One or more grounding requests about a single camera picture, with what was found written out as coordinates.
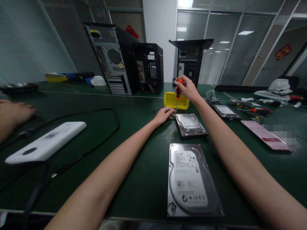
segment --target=black computer case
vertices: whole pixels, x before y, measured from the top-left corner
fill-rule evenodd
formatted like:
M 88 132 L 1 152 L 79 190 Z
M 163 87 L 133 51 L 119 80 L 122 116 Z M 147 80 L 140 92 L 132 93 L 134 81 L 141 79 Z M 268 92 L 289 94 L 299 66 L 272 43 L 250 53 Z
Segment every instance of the black computer case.
M 178 48 L 176 76 L 187 76 L 197 87 L 203 51 L 209 49 L 213 41 L 213 39 L 187 41 L 169 40 L 171 44 Z
M 83 23 L 108 87 L 115 95 L 139 91 L 134 46 L 139 41 L 117 25 Z
M 136 43 L 138 82 L 142 93 L 161 93 L 164 86 L 163 49 L 154 43 Z

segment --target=white power bank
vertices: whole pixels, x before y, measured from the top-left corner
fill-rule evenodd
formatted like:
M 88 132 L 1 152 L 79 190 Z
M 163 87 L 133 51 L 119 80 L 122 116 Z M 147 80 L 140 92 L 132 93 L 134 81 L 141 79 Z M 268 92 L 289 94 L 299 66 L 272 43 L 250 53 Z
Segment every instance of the white power bank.
M 14 165 L 32 161 L 45 161 L 85 128 L 86 123 L 83 121 L 65 122 L 10 155 L 5 163 Z

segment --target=hard drive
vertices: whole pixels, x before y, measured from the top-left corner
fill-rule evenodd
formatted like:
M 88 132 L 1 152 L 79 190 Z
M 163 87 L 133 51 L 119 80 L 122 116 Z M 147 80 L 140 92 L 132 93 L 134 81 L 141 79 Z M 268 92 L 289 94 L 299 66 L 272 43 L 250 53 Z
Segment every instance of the hard drive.
M 182 137 L 208 135 L 194 113 L 176 114 L 176 121 Z
M 168 217 L 224 216 L 199 144 L 170 144 Z
M 229 120 L 241 120 L 241 117 L 226 105 L 212 105 L 212 108 L 221 118 L 228 118 Z

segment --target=forearm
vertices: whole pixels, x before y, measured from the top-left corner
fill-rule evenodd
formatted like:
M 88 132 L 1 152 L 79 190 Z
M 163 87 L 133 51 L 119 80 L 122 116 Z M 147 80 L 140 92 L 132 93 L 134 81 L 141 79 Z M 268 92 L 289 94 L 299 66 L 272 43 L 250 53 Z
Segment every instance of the forearm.
M 148 123 L 112 151 L 61 207 L 46 229 L 98 229 L 116 191 L 157 125 Z
M 15 129 L 16 125 L 9 121 L 0 121 L 0 143 L 2 143 Z
M 307 226 L 306 209 L 268 173 L 203 99 L 196 106 L 223 164 L 258 213 L 275 229 Z

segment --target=pink phone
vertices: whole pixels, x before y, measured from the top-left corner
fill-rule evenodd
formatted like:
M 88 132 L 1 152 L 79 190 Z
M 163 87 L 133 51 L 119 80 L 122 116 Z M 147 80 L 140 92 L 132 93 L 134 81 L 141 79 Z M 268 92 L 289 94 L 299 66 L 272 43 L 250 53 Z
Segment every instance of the pink phone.
M 260 138 L 267 146 L 269 146 L 270 149 L 290 151 L 289 147 L 283 140 L 257 122 L 253 120 L 242 120 L 241 123 L 252 131 L 258 138 Z

